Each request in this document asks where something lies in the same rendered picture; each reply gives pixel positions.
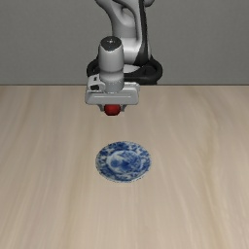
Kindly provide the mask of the blue and white plate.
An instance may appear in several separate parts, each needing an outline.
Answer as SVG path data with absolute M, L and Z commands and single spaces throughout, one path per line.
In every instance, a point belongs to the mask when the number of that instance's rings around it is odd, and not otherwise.
M 103 147 L 95 158 L 98 173 L 116 183 L 141 179 L 151 168 L 149 152 L 130 141 L 118 141 Z

